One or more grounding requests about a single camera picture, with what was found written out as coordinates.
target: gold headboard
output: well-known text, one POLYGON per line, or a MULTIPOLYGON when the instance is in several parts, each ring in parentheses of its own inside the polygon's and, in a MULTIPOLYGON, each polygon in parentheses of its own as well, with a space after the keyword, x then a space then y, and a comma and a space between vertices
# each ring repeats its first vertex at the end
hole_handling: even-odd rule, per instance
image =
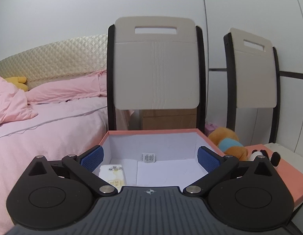
POLYGON ((27 77, 29 89, 106 68, 107 34, 53 42, 0 61, 0 76, 27 77))

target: metal screw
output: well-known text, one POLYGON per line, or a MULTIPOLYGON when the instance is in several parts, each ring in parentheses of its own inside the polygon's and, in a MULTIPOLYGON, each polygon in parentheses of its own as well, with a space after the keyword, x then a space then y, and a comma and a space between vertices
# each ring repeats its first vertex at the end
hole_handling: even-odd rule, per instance
POLYGON ((199 193, 202 189, 197 185, 189 185, 185 190, 188 193, 199 193))
POLYGON ((102 193, 112 193, 114 191, 114 187, 112 185, 103 185, 99 188, 99 191, 102 193))

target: open box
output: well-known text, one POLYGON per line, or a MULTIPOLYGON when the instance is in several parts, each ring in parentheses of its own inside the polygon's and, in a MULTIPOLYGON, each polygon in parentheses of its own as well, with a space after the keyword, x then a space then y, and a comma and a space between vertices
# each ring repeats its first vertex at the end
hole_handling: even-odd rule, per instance
POLYGON ((224 155, 200 130, 108 131, 100 142, 101 165, 122 165, 127 186, 186 186, 207 174, 206 146, 224 155), (155 162, 142 161, 143 153, 153 153, 155 162))

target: pink pillow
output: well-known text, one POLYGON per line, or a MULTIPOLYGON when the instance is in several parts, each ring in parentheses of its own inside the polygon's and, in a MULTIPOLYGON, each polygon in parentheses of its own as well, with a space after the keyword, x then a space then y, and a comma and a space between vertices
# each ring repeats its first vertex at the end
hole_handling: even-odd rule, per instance
POLYGON ((29 104, 107 96, 106 75, 106 70, 101 70, 71 80, 48 82, 33 88, 25 94, 29 104))
POLYGON ((25 92, 0 77, 0 124, 26 120, 37 115, 27 105, 25 92))

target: panda ear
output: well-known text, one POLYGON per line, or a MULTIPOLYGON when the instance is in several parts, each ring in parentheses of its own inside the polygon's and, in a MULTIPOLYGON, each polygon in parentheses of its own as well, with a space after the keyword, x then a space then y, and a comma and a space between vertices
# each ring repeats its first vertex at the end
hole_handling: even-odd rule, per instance
POLYGON ((279 155, 278 152, 273 152, 272 156, 271 156, 271 164, 274 166, 274 167, 277 167, 279 162, 281 160, 281 156, 279 155))
POLYGON ((260 151, 264 156, 266 156, 267 158, 268 158, 268 160, 269 160, 269 156, 268 156, 268 154, 267 154, 267 151, 266 150, 261 150, 260 151))

